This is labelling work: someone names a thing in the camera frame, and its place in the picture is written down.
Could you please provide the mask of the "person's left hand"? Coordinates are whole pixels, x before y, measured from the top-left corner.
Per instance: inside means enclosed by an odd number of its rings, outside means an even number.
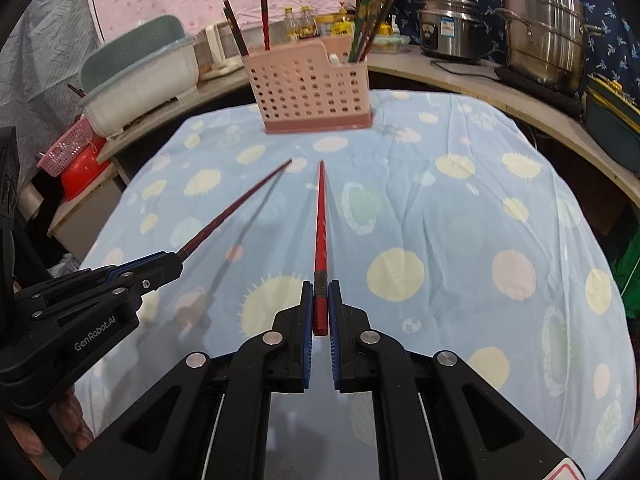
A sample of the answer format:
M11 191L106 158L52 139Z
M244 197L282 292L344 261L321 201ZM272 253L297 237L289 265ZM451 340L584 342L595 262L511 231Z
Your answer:
M54 428L61 430L65 437L69 437L78 451L83 451L94 441L94 434L84 419L74 388L69 388L58 398L50 413ZM6 422L17 443L29 458L44 455L46 447L29 424L19 422L11 416L6 416Z

